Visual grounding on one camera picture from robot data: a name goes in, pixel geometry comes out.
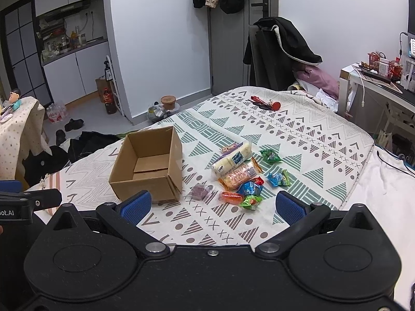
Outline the black shoe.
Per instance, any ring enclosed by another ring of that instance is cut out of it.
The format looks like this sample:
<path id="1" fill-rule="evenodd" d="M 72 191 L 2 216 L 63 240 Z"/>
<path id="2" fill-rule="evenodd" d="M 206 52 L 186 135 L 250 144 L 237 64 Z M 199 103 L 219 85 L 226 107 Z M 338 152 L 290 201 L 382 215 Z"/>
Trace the black shoe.
<path id="1" fill-rule="evenodd" d="M 59 129 L 56 132 L 56 146 L 60 146 L 66 141 L 66 134 L 64 130 Z"/>
<path id="2" fill-rule="evenodd" d="M 65 132 L 79 130 L 84 126 L 82 119 L 70 119 L 69 122 L 64 126 Z"/>

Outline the dotted cloth covered table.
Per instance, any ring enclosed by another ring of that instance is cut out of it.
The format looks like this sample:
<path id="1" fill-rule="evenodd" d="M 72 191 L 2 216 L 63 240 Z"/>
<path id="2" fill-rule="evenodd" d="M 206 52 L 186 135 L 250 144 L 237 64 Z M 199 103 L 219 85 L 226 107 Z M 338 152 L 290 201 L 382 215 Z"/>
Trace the dotted cloth covered table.
<path id="1" fill-rule="evenodd" d="M 45 109 L 36 98 L 24 97 L 13 116 L 1 124 L 0 171 L 1 180 L 14 180 L 16 174 L 24 175 L 23 159 L 31 152 L 51 154 L 43 132 Z"/>

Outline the white desk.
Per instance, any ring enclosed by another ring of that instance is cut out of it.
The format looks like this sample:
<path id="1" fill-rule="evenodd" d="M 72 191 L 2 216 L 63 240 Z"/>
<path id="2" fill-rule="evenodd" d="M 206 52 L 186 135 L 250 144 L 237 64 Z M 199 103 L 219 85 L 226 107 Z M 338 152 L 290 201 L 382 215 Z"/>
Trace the white desk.
<path id="1" fill-rule="evenodd" d="M 414 139 L 414 93 L 370 82 L 357 64 L 343 67 L 338 81 L 338 115 L 369 133 L 384 131 Z"/>

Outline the patterned bed blanket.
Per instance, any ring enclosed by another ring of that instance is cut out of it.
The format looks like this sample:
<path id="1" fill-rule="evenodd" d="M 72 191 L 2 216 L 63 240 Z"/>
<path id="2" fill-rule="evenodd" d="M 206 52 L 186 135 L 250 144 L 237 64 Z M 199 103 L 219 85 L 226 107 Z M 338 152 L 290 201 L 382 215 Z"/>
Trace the patterned bed blanket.
<path id="1" fill-rule="evenodd" d="M 284 230 L 275 199 L 340 209 L 374 141 L 303 91 L 245 86 L 158 122 L 182 143 L 182 193 L 154 199 L 138 227 L 173 245 L 257 246 Z"/>

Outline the brown cardboard box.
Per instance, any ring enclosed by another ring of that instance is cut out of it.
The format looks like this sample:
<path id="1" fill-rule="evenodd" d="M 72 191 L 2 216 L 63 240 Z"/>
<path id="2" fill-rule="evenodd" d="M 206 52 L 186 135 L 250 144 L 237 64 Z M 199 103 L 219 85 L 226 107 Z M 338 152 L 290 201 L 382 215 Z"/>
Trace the brown cardboard box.
<path id="1" fill-rule="evenodd" d="M 172 126 L 129 133 L 109 177 L 117 198 L 125 201 L 140 191 L 153 202 L 179 200 L 182 194 L 182 143 Z"/>

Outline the orange snack packet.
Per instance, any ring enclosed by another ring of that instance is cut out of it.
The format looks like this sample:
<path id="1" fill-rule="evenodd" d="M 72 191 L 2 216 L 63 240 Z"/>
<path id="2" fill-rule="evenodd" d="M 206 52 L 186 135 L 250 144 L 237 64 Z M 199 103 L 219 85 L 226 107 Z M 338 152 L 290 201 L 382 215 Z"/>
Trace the orange snack packet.
<path id="1" fill-rule="evenodd" d="M 244 196 L 237 192 L 221 192 L 219 199 L 232 205 L 240 205 L 244 201 Z"/>

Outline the grey door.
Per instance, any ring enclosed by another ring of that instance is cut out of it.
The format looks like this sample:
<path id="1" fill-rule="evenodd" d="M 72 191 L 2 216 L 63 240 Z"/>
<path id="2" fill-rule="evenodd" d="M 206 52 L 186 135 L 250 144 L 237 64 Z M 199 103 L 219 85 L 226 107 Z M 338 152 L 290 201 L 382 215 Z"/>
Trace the grey door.
<path id="1" fill-rule="evenodd" d="M 209 8 L 208 34 L 211 94 L 249 84 L 250 67 L 243 63 L 250 26 L 260 18 L 277 16 L 279 0 L 245 0 L 235 14 Z"/>

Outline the plastic bag on floor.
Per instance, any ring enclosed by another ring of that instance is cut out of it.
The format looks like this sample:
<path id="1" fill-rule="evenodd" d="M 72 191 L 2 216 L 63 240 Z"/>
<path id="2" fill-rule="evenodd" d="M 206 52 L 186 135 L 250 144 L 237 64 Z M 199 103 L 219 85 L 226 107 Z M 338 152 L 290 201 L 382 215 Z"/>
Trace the plastic bag on floor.
<path id="1" fill-rule="evenodd" d="M 163 104 L 160 104 L 159 102 L 155 102 L 147 111 L 147 119 L 153 124 L 164 120 L 170 115 L 171 111 L 166 110 Z"/>

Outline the green candy wrapper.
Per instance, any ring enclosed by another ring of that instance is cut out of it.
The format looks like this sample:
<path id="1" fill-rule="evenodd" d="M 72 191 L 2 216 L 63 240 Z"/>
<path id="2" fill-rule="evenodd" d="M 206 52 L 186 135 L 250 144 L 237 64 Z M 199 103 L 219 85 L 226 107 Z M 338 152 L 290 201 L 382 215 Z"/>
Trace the green candy wrapper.
<path id="1" fill-rule="evenodd" d="M 263 160 L 270 165 L 281 162 L 281 158 L 279 157 L 277 152 L 273 149 L 260 150 L 260 154 Z"/>

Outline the cartoon doll figure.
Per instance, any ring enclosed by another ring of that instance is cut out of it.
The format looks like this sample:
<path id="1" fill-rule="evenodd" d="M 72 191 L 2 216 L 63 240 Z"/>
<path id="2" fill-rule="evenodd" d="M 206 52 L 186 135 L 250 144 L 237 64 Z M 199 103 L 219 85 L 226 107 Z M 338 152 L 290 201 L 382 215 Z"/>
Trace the cartoon doll figure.
<path id="1" fill-rule="evenodd" d="M 8 105 L 6 105 L 6 107 L 1 111 L 1 114 L 4 115 L 8 111 L 16 111 L 21 105 L 20 96 L 21 92 L 19 88 L 14 88 L 13 90 L 11 90 Z"/>

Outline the black jacket on chair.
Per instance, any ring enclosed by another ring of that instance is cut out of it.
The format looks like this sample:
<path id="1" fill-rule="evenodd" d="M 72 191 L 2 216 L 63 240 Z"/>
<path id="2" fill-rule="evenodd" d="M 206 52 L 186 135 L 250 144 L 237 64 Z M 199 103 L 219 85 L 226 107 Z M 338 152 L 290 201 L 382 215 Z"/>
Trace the black jacket on chair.
<path id="1" fill-rule="evenodd" d="M 249 27 L 243 63 L 250 66 L 250 83 L 255 86 L 285 91 L 295 82 L 296 67 L 322 62 L 287 19 L 261 18 Z"/>

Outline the white cake snack pack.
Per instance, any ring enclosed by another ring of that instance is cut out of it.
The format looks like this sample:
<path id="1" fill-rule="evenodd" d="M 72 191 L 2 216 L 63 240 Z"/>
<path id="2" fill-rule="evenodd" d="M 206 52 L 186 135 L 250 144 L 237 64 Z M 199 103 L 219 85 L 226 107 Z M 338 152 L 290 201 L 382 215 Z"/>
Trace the white cake snack pack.
<path id="1" fill-rule="evenodd" d="M 245 140 L 234 143 L 222 149 L 222 155 L 211 165 L 212 172 L 216 178 L 235 170 L 252 156 L 252 143 Z"/>

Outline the water bottle pack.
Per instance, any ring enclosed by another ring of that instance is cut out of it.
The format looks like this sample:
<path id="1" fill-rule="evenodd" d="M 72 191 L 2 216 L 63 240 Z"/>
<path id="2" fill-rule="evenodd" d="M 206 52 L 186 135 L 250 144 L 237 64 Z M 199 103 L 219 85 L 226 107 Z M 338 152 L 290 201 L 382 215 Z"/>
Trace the water bottle pack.
<path id="1" fill-rule="evenodd" d="M 50 104 L 46 108 L 46 115 L 51 123 L 61 122 L 68 116 L 68 111 L 62 101 Z"/>

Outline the white kitchen cabinet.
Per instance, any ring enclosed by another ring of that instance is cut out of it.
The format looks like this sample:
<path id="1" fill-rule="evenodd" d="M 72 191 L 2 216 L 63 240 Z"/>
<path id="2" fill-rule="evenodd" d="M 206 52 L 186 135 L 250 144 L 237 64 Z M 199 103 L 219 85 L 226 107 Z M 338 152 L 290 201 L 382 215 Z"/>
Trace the white kitchen cabinet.
<path id="1" fill-rule="evenodd" d="M 97 91 L 96 80 L 104 76 L 110 55 L 106 40 L 66 53 L 43 66 L 52 99 L 65 105 Z"/>

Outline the blue green snack packet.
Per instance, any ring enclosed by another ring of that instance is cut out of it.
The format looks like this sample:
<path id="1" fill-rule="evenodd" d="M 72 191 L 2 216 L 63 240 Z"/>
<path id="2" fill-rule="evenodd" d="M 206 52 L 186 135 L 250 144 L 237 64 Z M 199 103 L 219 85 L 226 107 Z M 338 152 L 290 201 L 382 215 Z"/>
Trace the blue green snack packet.
<path id="1" fill-rule="evenodd" d="M 267 180 L 272 187 L 290 187 L 291 180 L 289 177 L 289 172 L 286 169 L 282 169 L 279 172 L 269 173 L 267 175 Z"/>

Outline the brown lidded pot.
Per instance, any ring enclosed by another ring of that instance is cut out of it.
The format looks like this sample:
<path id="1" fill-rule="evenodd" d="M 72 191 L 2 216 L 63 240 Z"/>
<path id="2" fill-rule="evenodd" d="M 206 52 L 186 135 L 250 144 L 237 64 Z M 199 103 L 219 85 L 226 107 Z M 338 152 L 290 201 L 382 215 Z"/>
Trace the brown lidded pot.
<path id="1" fill-rule="evenodd" d="M 166 110 L 173 110 L 175 109 L 176 105 L 176 98 L 175 96 L 163 96 L 160 98 L 163 108 Z"/>

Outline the purple snack packet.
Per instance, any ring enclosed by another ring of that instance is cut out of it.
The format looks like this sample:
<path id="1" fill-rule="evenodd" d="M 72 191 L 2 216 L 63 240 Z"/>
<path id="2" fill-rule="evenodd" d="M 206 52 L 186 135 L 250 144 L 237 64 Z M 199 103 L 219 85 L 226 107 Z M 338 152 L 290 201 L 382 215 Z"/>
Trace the purple snack packet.
<path id="1" fill-rule="evenodd" d="M 187 197 L 194 200 L 204 200 L 212 192 L 212 189 L 212 185 L 198 183 L 191 188 Z"/>

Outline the black clothes on floor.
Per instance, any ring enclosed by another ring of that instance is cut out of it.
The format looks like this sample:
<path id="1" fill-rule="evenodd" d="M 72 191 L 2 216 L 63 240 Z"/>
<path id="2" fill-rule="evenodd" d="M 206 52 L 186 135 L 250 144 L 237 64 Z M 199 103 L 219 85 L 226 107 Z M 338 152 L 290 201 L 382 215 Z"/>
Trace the black clothes on floor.
<path id="1" fill-rule="evenodd" d="M 34 156 L 32 152 L 29 152 L 28 157 L 23 160 L 24 179 L 29 186 L 33 186 L 46 174 L 60 171 L 69 162 L 73 164 L 119 140 L 120 138 L 116 135 L 84 131 L 78 138 L 70 139 L 68 151 L 57 145 L 52 145 L 50 147 L 51 154 L 41 152 Z"/>

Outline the green fruit snack packet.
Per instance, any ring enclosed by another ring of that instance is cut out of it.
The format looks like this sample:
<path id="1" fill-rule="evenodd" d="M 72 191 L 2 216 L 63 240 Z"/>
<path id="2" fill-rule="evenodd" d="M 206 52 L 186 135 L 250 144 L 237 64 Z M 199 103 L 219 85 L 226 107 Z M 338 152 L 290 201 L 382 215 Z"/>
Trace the green fruit snack packet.
<path id="1" fill-rule="evenodd" d="M 239 204 L 240 207 L 248 210 L 255 210 L 262 202 L 262 197 L 256 195 L 247 195 L 244 200 Z"/>

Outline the orange biscuit snack pack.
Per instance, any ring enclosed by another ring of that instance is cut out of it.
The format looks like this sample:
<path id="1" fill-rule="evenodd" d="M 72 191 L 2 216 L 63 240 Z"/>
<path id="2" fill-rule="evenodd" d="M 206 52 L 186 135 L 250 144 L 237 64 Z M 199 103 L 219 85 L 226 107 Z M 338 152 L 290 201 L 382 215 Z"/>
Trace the orange biscuit snack pack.
<path id="1" fill-rule="evenodd" d="M 228 174 L 219 178 L 219 183 L 226 189 L 226 191 L 232 191 L 238 189 L 244 183 L 256 178 L 262 173 L 262 168 L 252 157 L 249 161 L 242 163 L 235 170 L 230 171 Z"/>

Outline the pink clothing pile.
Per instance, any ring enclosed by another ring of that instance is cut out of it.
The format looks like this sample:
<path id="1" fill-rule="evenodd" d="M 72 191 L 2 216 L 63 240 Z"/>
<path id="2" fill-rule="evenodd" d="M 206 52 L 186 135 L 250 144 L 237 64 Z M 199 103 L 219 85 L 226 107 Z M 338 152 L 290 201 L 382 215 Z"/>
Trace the pink clothing pile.
<path id="1" fill-rule="evenodd" d="M 338 100 L 338 82 L 318 66 L 299 64 L 293 68 L 293 72 L 297 80 L 307 82 L 316 88 L 321 88 L 329 96 Z"/>

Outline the black spray bottle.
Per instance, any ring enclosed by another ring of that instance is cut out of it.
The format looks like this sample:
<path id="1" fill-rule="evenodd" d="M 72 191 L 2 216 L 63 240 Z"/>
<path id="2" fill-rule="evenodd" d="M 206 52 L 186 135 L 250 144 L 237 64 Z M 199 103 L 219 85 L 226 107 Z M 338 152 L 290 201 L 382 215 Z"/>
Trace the black spray bottle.
<path id="1" fill-rule="evenodd" d="M 110 63 L 108 62 L 108 60 L 104 61 L 104 65 L 105 65 L 104 72 L 105 72 L 106 81 L 111 81 L 113 79 L 113 73 L 112 73 Z"/>

